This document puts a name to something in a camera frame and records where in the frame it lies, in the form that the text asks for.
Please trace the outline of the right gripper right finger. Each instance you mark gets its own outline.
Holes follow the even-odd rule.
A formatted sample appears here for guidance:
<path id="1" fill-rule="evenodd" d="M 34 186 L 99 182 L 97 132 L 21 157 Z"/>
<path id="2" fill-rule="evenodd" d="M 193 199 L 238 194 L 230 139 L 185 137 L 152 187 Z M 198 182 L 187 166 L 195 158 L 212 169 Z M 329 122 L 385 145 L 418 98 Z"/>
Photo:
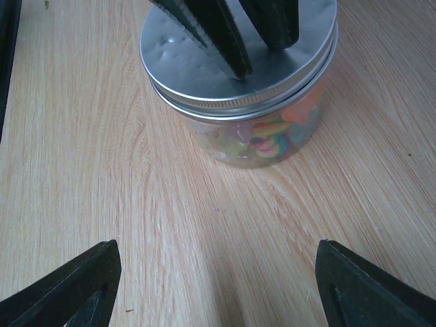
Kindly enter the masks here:
<path id="1" fill-rule="evenodd" d="M 321 240 L 315 277 L 329 326 L 434 326 L 435 300 L 335 240 Z"/>

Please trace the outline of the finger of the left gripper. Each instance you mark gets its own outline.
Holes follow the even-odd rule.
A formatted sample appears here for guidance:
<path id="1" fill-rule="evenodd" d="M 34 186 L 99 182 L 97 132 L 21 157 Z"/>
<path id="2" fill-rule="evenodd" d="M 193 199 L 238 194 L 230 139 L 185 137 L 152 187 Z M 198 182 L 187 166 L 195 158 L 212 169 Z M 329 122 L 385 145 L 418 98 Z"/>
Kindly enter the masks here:
<path id="1" fill-rule="evenodd" d="M 153 1 L 230 78 L 252 71 L 242 35 L 226 1 Z"/>
<path id="2" fill-rule="evenodd" d="M 240 0 L 239 2 L 256 31 L 271 50 L 284 50 L 299 40 L 299 0 Z"/>

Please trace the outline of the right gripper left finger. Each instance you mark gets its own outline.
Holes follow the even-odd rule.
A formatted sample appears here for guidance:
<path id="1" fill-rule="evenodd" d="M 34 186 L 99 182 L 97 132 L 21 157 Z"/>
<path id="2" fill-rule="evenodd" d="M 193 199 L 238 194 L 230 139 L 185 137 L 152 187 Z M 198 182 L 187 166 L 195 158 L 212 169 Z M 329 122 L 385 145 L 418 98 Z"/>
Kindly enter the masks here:
<path id="1" fill-rule="evenodd" d="M 117 242 L 100 242 L 2 300 L 1 325 L 108 326 L 120 277 Z"/>

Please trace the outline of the silver metal jar lid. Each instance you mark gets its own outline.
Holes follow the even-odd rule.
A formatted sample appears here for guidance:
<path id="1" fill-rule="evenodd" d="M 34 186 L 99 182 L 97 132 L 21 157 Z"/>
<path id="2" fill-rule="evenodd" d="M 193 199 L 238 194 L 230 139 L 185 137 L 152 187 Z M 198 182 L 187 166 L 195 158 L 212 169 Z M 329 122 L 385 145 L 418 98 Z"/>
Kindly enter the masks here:
<path id="1" fill-rule="evenodd" d="M 253 71 L 228 77 L 153 5 L 140 34 L 140 56 L 156 93 L 175 110 L 207 120 L 266 114 L 307 92 L 328 67 L 338 38 L 336 1 L 299 1 L 299 39 L 272 51 L 238 1 L 228 1 Z"/>

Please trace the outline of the clear glass jar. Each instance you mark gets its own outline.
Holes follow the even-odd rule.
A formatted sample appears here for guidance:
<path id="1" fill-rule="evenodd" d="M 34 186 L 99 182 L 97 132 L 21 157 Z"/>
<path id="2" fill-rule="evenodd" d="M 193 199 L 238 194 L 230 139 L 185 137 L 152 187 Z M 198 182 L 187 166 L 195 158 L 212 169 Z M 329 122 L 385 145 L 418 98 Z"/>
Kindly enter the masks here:
<path id="1" fill-rule="evenodd" d="M 302 148 L 317 129 L 326 79 L 276 111 L 244 121 L 182 121 L 213 159 L 243 168 L 275 164 Z"/>

